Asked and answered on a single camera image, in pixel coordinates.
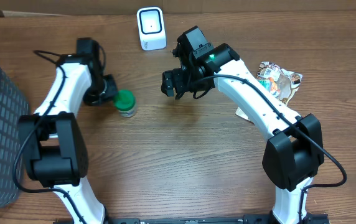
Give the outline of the beige brown snack pouch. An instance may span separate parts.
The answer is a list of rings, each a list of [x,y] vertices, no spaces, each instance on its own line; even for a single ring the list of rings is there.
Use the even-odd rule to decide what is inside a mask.
[[[302,74],[300,73],[286,70],[273,62],[261,62],[256,73],[256,79],[268,79],[269,77],[275,80],[281,90],[279,97],[276,99],[285,105],[298,91],[302,82]]]

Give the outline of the green lid jar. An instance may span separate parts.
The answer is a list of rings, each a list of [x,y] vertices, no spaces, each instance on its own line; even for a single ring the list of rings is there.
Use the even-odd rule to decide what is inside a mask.
[[[113,101],[121,116],[129,118],[136,114],[138,108],[132,91],[119,90]]]

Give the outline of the large teal snack packet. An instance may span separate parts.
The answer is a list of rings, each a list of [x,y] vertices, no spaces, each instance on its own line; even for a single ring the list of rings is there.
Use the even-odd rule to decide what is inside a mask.
[[[259,83],[265,87],[267,90],[269,90],[270,86],[271,86],[271,82],[269,79],[261,79],[261,80],[258,80]]]

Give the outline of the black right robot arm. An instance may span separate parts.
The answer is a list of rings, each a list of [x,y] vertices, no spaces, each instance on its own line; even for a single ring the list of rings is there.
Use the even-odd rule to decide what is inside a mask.
[[[180,98],[212,88],[234,101],[266,140],[262,165],[276,186],[269,215],[245,215],[244,223],[328,223],[327,215],[306,211],[301,190],[312,183],[324,162],[322,131],[312,114],[305,117],[268,92],[227,44],[214,47],[193,27],[177,39],[172,51],[181,67],[162,74],[161,90]]]

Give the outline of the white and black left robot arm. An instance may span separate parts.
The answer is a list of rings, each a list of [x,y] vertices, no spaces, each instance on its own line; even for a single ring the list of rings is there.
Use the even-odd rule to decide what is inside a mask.
[[[23,162],[28,177],[41,189],[27,189],[12,170],[15,186],[26,193],[55,193],[72,216],[72,223],[109,223],[106,207],[99,202],[87,178],[88,151],[77,123],[82,103],[99,106],[113,101],[118,88],[105,75],[106,54],[89,37],[77,39],[73,54],[59,54],[56,77],[34,114],[18,120],[21,148],[14,165]]]

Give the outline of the small orange snack packet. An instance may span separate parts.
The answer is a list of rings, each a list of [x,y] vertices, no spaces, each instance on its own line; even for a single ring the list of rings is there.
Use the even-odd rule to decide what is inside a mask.
[[[268,87],[268,91],[275,97],[278,98],[281,90],[278,86],[278,84],[275,82],[275,80],[271,77],[268,78],[269,81],[269,87]]]

